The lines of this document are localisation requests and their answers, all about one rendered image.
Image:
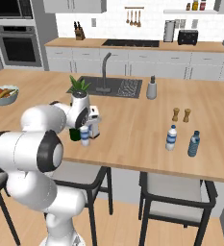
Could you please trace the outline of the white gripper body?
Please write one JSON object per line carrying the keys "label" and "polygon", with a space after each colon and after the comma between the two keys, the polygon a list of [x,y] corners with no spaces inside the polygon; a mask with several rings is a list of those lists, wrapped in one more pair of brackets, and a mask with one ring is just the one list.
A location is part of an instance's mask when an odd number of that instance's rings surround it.
{"label": "white gripper body", "polygon": [[96,117],[96,118],[90,118],[90,120],[88,121],[89,125],[89,137],[90,138],[96,138],[100,135],[100,131],[99,131],[99,123],[100,123],[100,118]]}

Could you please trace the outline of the white plastic bottle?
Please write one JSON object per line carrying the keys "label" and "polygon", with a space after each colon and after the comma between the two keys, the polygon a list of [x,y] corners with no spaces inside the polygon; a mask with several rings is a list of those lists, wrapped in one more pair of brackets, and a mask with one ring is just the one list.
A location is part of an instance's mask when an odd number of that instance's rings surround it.
{"label": "white plastic bottle", "polygon": [[81,143],[83,146],[89,145],[89,129],[88,126],[82,126],[80,128]]}

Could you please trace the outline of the dark green glass bottle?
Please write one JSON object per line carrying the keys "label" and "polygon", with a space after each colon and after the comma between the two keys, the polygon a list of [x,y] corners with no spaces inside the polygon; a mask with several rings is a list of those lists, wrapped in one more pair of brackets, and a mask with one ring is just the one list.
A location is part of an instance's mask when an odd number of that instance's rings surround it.
{"label": "dark green glass bottle", "polygon": [[81,139],[81,134],[79,129],[74,129],[74,128],[70,129],[69,135],[72,141],[79,141]]}

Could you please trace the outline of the green potted plant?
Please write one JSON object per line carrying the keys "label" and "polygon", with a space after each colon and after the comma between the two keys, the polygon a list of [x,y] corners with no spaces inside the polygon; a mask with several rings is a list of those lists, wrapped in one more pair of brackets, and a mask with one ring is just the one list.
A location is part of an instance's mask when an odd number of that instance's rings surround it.
{"label": "green potted plant", "polygon": [[69,76],[71,88],[68,90],[74,97],[83,98],[87,96],[87,88],[90,84],[85,84],[85,80],[77,81],[72,75]]}

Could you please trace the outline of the dark grey sink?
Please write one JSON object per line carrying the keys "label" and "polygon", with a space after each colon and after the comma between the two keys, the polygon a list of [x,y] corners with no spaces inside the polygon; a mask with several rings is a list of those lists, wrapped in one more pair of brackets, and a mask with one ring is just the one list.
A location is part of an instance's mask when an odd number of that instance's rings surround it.
{"label": "dark grey sink", "polygon": [[[138,98],[142,85],[142,80],[139,79],[122,79],[109,77],[103,79],[102,77],[81,76],[78,81],[85,81],[85,84],[88,85],[87,95],[123,98]],[[111,91],[98,91],[97,88],[102,86],[106,86],[106,88],[109,88]]]}

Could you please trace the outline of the grey tap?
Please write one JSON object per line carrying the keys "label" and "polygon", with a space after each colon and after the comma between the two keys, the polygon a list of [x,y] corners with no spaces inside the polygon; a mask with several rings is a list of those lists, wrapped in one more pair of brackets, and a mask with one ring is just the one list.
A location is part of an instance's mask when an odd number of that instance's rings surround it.
{"label": "grey tap", "polygon": [[108,61],[108,58],[112,55],[111,52],[109,52],[105,58],[103,59],[103,62],[102,62],[102,78],[103,78],[103,86],[102,87],[97,87],[96,88],[96,91],[97,92],[102,92],[104,94],[106,93],[110,93],[111,92],[111,89],[109,87],[106,87],[106,66],[107,66],[107,61]]}

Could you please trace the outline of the white bottle with blue label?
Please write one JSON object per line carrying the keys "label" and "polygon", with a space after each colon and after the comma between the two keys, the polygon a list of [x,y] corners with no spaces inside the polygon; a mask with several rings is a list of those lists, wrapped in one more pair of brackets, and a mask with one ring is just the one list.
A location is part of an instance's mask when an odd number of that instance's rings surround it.
{"label": "white bottle with blue label", "polygon": [[167,137],[165,142],[165,149],[168,151],[173,151],[176,143],[177,131],[176,126],[172,125],[171,128],[167,131]]}

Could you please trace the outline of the white lower cupboards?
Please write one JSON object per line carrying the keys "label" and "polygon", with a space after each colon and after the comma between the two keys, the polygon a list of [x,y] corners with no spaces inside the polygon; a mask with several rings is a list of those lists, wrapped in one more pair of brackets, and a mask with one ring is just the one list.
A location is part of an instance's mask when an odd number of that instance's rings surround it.
{"label": "white lower cupboards", "polygon": [[72,73],[101,74],[109,52],[108,75],[224,82],[224,53],[46,47],[49,69]]}

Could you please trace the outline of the black hob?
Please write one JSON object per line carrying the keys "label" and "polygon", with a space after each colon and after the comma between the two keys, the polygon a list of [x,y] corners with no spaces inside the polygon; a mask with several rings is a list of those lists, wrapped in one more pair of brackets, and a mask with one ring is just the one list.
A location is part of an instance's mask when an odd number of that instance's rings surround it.
{"label": "black hob", "polygon": [[146,39],[107,39],[102,46],[124,46],[124,47],[160,47],[159,40]]}

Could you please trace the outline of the blue plastic bottle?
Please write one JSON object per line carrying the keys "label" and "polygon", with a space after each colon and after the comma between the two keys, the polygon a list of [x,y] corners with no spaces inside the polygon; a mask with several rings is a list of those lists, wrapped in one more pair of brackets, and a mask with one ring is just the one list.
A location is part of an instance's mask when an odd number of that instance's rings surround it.
{"label": "blue plastic bottle", "polygon": [[199,143],[200,143],[200,132],[195,131],[193,136],[190,138],[190,142],[189,142],[188,149],[187,149],[187,154],[190,157],[196,156]]}

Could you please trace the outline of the grey cutting board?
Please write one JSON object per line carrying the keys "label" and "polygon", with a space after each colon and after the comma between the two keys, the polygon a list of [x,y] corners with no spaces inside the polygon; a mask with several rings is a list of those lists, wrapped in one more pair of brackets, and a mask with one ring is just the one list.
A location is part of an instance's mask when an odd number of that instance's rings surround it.
{"label": "grey cutting board", "polygon": [[174,39],[174,32],[175,32],[175,21],[166,20],[164,23],[163,41],[172,42]]}

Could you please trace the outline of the white upper cupboards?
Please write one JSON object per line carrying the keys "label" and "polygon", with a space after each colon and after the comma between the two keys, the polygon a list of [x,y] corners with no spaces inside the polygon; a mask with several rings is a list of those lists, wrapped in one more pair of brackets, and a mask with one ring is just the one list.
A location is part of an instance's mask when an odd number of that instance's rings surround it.
{"label": "white upper cupboards", "polygon": [[107,0],[43,0],[47,13],[103,13]]}

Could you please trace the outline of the black toaster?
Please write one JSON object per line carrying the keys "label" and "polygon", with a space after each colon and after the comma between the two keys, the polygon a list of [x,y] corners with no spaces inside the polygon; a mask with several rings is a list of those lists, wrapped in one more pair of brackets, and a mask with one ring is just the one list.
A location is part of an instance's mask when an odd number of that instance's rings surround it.
{"label": "black toaster", "polygon": [[198,40],[197,30],[180,30],[178,34],[179,45],[196,45]]}

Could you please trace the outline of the steel microwave oven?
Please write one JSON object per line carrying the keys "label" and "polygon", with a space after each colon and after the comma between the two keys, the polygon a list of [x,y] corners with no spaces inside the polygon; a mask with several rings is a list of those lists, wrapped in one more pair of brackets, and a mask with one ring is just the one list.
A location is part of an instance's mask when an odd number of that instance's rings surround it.
{"label": "steel microwave oven", "polygon": [[32,19],[30,0],[0,0],[0,19]]}

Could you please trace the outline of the steel wall oven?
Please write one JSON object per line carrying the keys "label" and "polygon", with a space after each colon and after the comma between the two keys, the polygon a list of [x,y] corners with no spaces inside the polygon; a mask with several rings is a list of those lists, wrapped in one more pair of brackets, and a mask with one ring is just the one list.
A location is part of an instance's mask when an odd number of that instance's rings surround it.
{"label": "steel wall oven", "polygon": [[34,26],[0,25],[0,48],[5,65],[41,67]]}

